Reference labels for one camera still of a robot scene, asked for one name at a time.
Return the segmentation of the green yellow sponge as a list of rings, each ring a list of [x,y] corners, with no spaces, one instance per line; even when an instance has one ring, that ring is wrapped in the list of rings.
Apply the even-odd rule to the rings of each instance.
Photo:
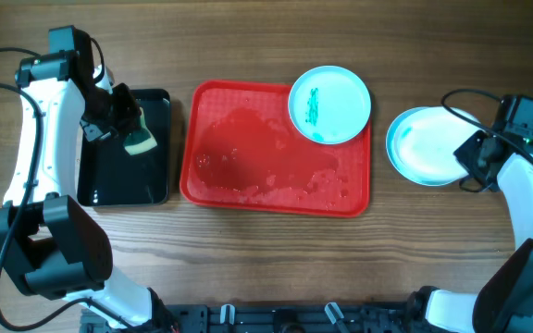
[[[140,127],[131,132],[123,142],[123,147],[129,155],[143,154],[157,146],[154,135],[146,126],[145,114],[142,108],[140,108],[138,124]]]

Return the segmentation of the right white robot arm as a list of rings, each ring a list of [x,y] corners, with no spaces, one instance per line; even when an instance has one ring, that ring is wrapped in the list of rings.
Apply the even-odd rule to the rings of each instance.
[[[389,159],[426,186],[469,180],[501,192],[515,250],[478,292],[425,286],[402,310],[406,332],[533,332],[533,98],[504,95],[491,126],[447,104],[409,110],[387,134]]]

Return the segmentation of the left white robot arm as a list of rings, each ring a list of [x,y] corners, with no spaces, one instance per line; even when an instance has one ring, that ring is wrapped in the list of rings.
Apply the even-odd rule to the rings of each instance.
[[[95,206],[161,204],[169,196],[170,98],[115,83],[99,43],[72,26],[27,50],[10,91],[22,103],[13,178],[0,207],[0,282],[81,305],[117,332],[176,332],[159,296],[114,264]],[[14,330],[0,305],[0,325]]]

